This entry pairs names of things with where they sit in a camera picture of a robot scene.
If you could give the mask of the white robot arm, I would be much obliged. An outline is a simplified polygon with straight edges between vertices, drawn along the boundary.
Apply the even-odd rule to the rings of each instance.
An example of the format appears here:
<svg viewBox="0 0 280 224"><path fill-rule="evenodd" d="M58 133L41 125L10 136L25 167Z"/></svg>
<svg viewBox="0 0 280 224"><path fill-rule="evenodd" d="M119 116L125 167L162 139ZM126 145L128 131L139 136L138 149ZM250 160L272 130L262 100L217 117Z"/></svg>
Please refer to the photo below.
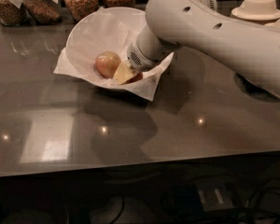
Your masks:
<svg viewBox="0 0 280 224"><path fill-rule="evenodd" d="M200 0L148 0L146 26L114 79L124 84L187 47L203 52L280 98L280 31L217 13Z"/></svg>

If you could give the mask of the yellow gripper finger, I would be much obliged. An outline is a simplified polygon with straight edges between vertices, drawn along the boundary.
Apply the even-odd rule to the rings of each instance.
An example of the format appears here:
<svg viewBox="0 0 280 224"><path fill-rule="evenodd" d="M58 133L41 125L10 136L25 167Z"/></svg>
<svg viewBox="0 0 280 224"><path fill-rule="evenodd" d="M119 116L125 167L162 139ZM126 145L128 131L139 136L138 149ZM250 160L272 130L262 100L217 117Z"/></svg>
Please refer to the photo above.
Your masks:
<svg viewBox="0 0 280 224"><path fill-rule="evenodd" d="M138 71L132 66L129 61L121 62L114 73L113 79L118 85L122 85L132 78L136 77Z"/></svg>

